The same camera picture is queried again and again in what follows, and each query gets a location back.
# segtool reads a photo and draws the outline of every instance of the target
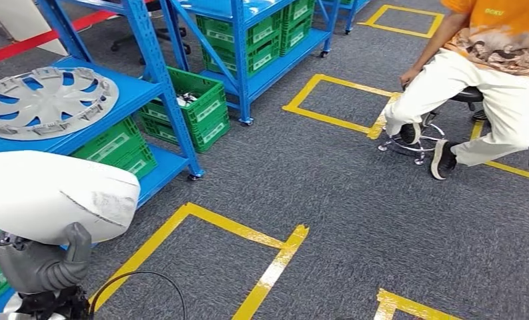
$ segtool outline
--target white object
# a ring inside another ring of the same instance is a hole
[[[0,22],[17,41],[26,40],[51,30],[34,4],[34,0],[0,0]],[[63,56],[68,55],[57,39],[40,45],[38,48]]]
[[[529,148],[529,77],[479,68],[445,49],[424,67],[395,103],[387,106],[386,133],[397,135],[403,124],[420,123],[423,114],[467,86],[479,86],[484,94],[484,111],[492,132],[453,147],[457,162],[477,165]]]
[[[81,223],[94,243],[124,233],[137,209],[137,177],[122,169],[39,151],[0,153],[0,230],[66,245]]]
[[[0,137],[41,140],[86,128],[119,98],[110,79],[87,68],[45,67],[0,80]]]

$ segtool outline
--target stool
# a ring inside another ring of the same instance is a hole
[[[459,102],[465,102],[468,104],[468,108],[471,111],[474,111],[474,104],[476,102],[481,102],[484,100],[484,96],[482,95],[482,92],[478,90],[476,87],[467,87],[463,91],[459,92],[456,96],[451,98],[451,100],[459,101]],[[418,154],[418,158],[414,160],[414,163],[417,165],[422,165],[425,162],[425,158],[427,153],[433,152],[435,150],[435,145],[433,146],[427,146],[428,141],[437,142],[439,140],[445,139],[445,132],[441,130],[438,126],[434,125],[432,122],[435,119],[435,117],[439,114],[439,108],[426,113],[422,116],[422,123],[421,123],[421,137],[420,141],[414,145],[405,145],[401,143],[402,140],[401,137],[398,135],[394,137],[389,137],[387,141],[382,143],[378,146],[378,150],[380,151],[386,151],[388,150],[388,145],[395,145],[401,149],[409,150],[412,152],[415,152]],[[425,135],[426,131],[435,131],[439,137],[431,137],[429,135]]]

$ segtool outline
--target hand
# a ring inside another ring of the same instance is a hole
[[[401,75],[400,83],[402,84],[402,87],[406,88],[406,86],[409,85],[415,77],[417,77],[420,71],[421,70],[417,69],[409,69],[403,75]]]

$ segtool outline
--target gray carpet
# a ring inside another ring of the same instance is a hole
[[[383,4],[444,12],[437,1],[373,0],[357,21]],[[422,20],[393,14],[388,25],[423,31]],[[529,179],[481,165],[437,182],[427,165],[378,151],[380,141],[281,109],[316,73],[399,91],[398,76],[426,42],[366,26],[348,36],[343,30],[340,23],[327,58],[316,52],[253,104],[253,127],[234,123],[199,156],[204,179],[188,183],[180,175],[136,213],[126,234],[97,246],[85,282],[90,291],[180,205],[193,202],[280,240],[297,224],[310,228],[254,319],[373,319],[379,288],[464,319],[529,319]],[[81,34],[99,63],[138,75],[138,50],[128,45],[112,53],[106,41],[127,31],[115,19]],[[195,42],[190,35],[185,40]],[[163,46],[172,64],[169,45]],[[30,51],[0,63],[0,78],[53,58]],[[190,60],[194,70],[201,67],[199,49]],[[385,102],[322,83],[302,107],[367,124]],[[463,104],[447,103],[436,122],[451,139],[470,136]],[[499,162],[525,169],[528,158],[521,152]],[[190,217],[141,269],[177,280],[190,319],[230,319],[277,252]],[[171,287],[142,276],[122,286],[98,318],[181,319],[180,312]]]

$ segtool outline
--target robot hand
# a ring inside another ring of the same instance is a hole
[[[91,235],[80,223],[65,229],[67,250],[56,245],[0,234],[0,268],[10,286],[32,294],[62,290],[81,282],[91,256]]]

